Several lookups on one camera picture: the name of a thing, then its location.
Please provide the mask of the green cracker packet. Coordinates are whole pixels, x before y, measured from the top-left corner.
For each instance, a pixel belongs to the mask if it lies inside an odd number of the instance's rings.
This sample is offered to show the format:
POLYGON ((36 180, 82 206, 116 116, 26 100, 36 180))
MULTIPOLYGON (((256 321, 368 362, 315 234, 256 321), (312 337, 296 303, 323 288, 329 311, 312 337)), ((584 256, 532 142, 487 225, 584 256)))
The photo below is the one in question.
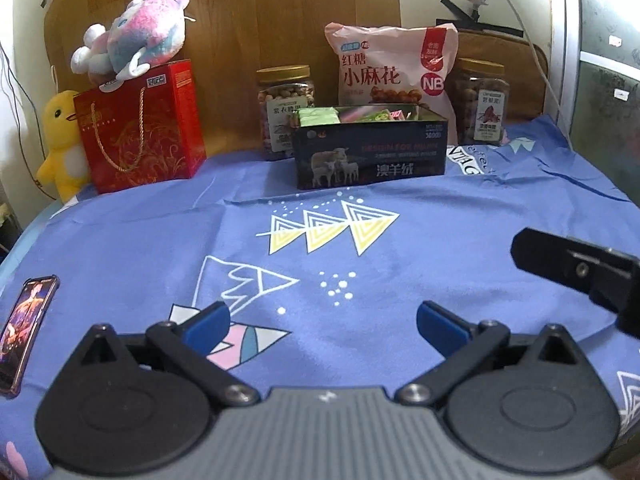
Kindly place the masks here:
POLYGON ((335 125, 341 122, 335 107, 304 107, 297 111, 300 128, 335 125))

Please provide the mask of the gold-lid nut jar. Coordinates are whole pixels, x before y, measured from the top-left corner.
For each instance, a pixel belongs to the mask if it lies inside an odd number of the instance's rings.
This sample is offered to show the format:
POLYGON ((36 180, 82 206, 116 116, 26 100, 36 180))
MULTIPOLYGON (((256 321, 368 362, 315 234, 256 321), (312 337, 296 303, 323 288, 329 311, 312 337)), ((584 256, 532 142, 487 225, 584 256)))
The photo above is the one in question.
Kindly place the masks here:
POLYGON ((460 144, 500 145, 510 86, 499 63, 457 58, 447 78, 460 144))
POLYGON ((292 120, 301 108, 314 106, 309 65, 283 65, 256 72, 262 144, 269 160, 293 156, 292 120))

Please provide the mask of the pink twisted-dough snack bag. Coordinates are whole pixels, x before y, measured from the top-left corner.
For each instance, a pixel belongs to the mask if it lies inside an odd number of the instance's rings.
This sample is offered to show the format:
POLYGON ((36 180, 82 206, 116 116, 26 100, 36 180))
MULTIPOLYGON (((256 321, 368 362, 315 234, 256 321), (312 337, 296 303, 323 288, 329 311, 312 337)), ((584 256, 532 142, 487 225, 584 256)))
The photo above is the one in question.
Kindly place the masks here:
POLYGON ((458 54, 456 26, 330 23, 324 36, 338 57, 340 104, 421 104, 447 119, 447 143, 457 143, 456 118, 446 92, 446 79, 458 54))

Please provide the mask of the pink candy box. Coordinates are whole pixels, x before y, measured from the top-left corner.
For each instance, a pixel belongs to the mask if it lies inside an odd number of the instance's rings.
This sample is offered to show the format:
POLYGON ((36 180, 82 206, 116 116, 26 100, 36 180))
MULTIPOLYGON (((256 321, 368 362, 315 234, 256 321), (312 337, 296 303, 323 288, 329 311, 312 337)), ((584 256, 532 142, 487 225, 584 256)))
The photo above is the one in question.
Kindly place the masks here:
POLYGON ((393 120, 405 120, 406 116, 402 110, 393 110, 390 112, 390 117, 393 120))

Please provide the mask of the yellow duck plush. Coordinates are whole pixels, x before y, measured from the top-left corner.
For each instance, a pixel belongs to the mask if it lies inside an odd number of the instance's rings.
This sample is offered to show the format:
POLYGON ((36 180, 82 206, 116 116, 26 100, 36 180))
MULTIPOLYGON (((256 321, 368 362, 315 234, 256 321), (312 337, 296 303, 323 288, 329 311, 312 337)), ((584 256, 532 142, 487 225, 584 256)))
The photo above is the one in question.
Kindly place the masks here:
POLYGON ((48 154, 36 172, 39 184, 53 184, 62 203, 67 203, 90 181, 91 172, 80 138, 74 97, 65 90, 47 102, 42 114, 48 154))

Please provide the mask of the smartphone with lit screen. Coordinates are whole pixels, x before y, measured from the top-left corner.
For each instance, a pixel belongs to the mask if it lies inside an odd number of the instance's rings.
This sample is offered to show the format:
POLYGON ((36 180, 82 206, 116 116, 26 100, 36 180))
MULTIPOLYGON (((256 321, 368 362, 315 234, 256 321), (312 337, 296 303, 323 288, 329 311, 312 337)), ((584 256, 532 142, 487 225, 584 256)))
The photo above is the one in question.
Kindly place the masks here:
POLYGON ((1 333, 2 396, 15 398, 20 393, 32 346, 59 284, 55 275, 23 284, 1 333))

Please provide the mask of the brown wooden board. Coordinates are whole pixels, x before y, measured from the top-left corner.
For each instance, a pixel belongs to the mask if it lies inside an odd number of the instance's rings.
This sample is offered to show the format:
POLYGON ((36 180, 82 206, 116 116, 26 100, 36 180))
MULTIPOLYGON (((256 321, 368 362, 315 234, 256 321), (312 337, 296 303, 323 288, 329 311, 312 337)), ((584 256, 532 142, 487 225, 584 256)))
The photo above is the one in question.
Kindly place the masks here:
POLYGON ((534 61, 529 44, 520 38, 498 32, 460 30, 459 58, 501 64, 504 79, 510 86, 508 122, 528 122, 544 112, 546 84, 537 65, 548 74, 548 60, 540 47, 534 46, 538 62, 534 61))

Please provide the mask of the pink white plush toy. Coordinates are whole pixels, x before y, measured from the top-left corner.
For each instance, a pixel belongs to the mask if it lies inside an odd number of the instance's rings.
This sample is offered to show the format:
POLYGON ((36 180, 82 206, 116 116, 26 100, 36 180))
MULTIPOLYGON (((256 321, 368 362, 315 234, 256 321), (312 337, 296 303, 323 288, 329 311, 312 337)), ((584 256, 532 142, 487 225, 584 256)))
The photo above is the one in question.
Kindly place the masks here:
POLYGON ((93 84, 126 81, 172 60, 186 40, 190 0, 131 0, 110 27, 93 24, 70 58, 93 84))

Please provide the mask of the dark sheep-print tin box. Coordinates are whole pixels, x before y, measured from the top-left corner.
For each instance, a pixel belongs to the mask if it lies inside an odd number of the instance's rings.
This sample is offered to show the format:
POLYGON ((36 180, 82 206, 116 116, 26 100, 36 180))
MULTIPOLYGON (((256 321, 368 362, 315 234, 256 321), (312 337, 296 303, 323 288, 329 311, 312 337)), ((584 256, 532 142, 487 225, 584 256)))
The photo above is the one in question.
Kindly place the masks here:
POLYGON ((292 120, 297 187, 337 188, 439 176, 445 171, 447 119, 420 104, 334 106, 341 122, 300 128, 292 120), (405 120, 390 112, 402 110, 405 120))

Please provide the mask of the red gift bag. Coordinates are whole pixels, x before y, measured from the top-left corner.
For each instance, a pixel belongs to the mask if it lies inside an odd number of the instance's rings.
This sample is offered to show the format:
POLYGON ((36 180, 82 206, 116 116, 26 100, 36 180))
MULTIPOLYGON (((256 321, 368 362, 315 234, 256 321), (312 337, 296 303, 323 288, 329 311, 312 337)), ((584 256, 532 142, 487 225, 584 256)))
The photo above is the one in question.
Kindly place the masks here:
POLYGON ((100 194, 189 179, 206 159, 189 60, 82 92, 74 104, 100 194))

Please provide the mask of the blue patterned tablecloth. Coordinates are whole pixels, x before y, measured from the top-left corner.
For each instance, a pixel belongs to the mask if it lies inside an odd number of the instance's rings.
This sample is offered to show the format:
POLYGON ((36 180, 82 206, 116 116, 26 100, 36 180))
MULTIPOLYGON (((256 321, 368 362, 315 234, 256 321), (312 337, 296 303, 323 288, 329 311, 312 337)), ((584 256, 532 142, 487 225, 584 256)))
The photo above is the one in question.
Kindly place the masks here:
POLYGON ((519 333, 557 322, 630 429, 638 341, 586 296, 518 270, 510 246, 525 228, 639 250, 638 207, 548 118, 512 128, 498 148, 448 148, 438 177, 303 192, 292 160, 243 152, 209 159, 189 180, 85 192, 1 283, 9 314, 25 281, 60 280, 21 392, 1 403, 1 470, 12 479, 49 473, 35 412, 93 324, 139 333, 217 300, 232 326, 212 359, 259 390, 398 388, 439 360, 416 332, 425 300, 519 333))

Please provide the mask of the left gold-lid nut jar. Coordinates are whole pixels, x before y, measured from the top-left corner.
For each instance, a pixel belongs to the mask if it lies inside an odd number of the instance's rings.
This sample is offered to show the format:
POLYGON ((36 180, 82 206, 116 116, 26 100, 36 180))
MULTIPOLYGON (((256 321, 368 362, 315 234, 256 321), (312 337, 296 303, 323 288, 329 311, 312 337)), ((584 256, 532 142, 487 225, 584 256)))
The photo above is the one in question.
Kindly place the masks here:
POLYGON ((314 106, 309 65, 283 65, 256 72, 262 144, 269 160, 293 156, 292 120, 301 108, 314 106))

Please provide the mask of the right gold-lid nut jar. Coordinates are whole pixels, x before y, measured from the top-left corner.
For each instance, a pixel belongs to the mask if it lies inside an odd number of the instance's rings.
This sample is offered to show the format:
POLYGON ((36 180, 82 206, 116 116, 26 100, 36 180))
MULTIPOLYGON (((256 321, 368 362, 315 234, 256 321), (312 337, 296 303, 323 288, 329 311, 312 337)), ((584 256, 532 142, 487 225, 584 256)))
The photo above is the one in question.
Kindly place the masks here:
POLYGON ((499 63, 457 58, 447 78, 460 144, 500 145, 510 86, 499 63))

